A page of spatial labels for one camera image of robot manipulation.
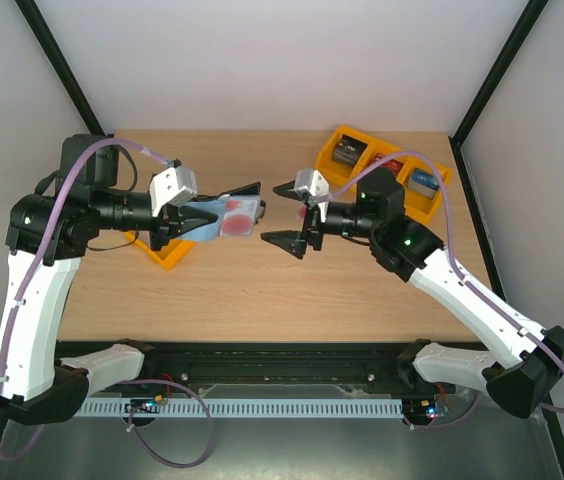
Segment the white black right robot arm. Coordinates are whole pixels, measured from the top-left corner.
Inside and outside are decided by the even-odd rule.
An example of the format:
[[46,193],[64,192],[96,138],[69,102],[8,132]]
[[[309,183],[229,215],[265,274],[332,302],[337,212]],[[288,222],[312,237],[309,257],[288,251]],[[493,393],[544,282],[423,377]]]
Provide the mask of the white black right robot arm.
[[361,178],[352,203],[336,201],[314,169],[273,189],[306,207],[301,230],[266,232],[262,239],[297,259],[320,250],[327,235],[366,245],[376,262],[425,292],[468,327],[483,350],[410,344],[398,357],[397,375],[407,390],[445,383],[488,395],[507,413],[525,419],[563,377],[564,329],[529,320],[485,287],[454,259],[449,244],[410,218],[405,190],[378,168]]

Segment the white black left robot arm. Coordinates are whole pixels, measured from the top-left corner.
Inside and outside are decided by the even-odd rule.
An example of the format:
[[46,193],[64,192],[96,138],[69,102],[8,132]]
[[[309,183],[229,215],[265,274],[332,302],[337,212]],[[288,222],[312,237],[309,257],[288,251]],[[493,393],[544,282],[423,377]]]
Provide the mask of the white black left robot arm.
[[137,379],[149,346],[123,340],[58,360],[55,347],[72,282],[103,230],[146,232],[150,248],[216,220],[191,206],[194,173],[135,142],[76,134],[59,169],[10,213],[9,286],[0,326],[0,409],[23,425],[72,418],[84,400]]

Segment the black card stack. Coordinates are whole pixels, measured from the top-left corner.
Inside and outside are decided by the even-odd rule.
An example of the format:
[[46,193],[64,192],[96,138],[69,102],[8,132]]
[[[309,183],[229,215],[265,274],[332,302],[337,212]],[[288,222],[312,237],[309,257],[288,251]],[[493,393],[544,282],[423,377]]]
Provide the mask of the black card stack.
[[354,167],[364,151],[367,144],[359,139],[343,135],[335,145],[332,160],[336,163]]

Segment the blue card stack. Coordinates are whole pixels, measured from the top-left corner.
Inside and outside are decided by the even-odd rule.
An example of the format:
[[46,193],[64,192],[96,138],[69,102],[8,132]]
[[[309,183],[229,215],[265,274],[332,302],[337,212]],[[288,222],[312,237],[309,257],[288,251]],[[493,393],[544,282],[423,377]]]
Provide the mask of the blue card stack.
[[414,168],[408,177],[407,187],[418,195],[433,199],[439,190],[439,183],[433,174]]

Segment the small yellow plastic bin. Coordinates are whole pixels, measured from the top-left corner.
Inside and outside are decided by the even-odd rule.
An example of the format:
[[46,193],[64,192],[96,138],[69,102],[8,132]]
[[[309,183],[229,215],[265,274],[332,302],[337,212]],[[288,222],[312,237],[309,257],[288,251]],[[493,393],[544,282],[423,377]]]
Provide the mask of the small yellow plastic bin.
[[138,247],[156,265],[160,266],[166,271],[173,269],[195,246],[195,243],[192,241],[172,239],[159,251],[154,251],[150,248],[147,232],[141,232],[137,239],[134,239],[133,232],[124,232],[123,235],[125,239],[130,241],[133,246]]

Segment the yellow three-compartment tray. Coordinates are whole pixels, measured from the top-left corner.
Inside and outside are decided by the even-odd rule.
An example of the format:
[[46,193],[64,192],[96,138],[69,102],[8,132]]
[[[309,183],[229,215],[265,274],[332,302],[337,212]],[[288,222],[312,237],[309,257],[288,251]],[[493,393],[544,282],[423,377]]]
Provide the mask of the yellow three-compartment tray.
[[[366,150],[354,167],[339,164],[332,160],[333,149],[343,135],[351,136],[367,144]],[[384,157],[390,156],[390,159],[385,161],[378,169],[380,171],[389,171],[397,182],[405,188],[406,214],[414,220],[428,225],[442,204],[443,196],[440,192],[440,186],[433,199],[428,199],[411,191],[407,187],[407,182],[414,168],[421,168],[431,174],[433,174],[433,171],[426,162],[414,155],[397,157],[396,153],[400,151],[402,151],[401,147],[355,130],[352,127],[341,125],[321,148],[314,163],[314,168],[325,175],[331,188],[335,190],[347,184],[349,180],[361,173],[366,167],[373,165]]]

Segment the black aluminium frame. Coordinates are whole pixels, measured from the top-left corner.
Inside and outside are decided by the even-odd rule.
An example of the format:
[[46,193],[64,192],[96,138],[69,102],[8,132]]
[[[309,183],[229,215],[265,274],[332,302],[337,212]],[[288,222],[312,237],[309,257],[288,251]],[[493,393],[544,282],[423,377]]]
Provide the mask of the black aluminium frame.
[[[59,45],[57,44],[51,30],[49,29],[41,11],[39,10],[37,4],[33,1],[23,1],[19,5],[20,10],[29,24],[31,31],[36,36],[40,46],[42,47],[43,51],[45,52],[48,60],[50,61],[51,65],[53,66],[58,78],[62,82],[65,90],[69,94],[71,100],[75,104],[79,114],[82,116],[87,128],[88,134],[97,135],[97,136],[107,136],[104,134],[100,124],[98,123],[86,97],[84,96],[79,83],[77,82],[70,66],[68,65]],[[357,190],[357,184],[361,178],[366,176],[371,171],[378,169],[379,166],[382,165],[381,161],[377,161],[373,165],[366,167],[361,173],[357,174],[353,179],[350,180],[349,184],[351,187]],[[341,202],[340,200],[340,193],[337,191],[330,190],[330,194],[334,195],[336,201]],[[454,242],[451,238],[440,238],[443,242],[449,244],[451,254],[453,255],[454,259],[458,262],[455,251],[454,251]],[[143,381],[142,375],[140,375],[137,379],[121,382],[117,385],[139,385]],[[541,407],[539,408],[547,408],[548,407],[548,396],[543,400]],[[0,436],[4,430],[4,424],[6,421],[11,419],[8,418],[5,410],[0,409]],[[37,431],[42,431],[45,426],[44,425],[31,425]],[[1,447],[0,443],[0,460],[2,461],[10,461],[11,455],[4,452]]]

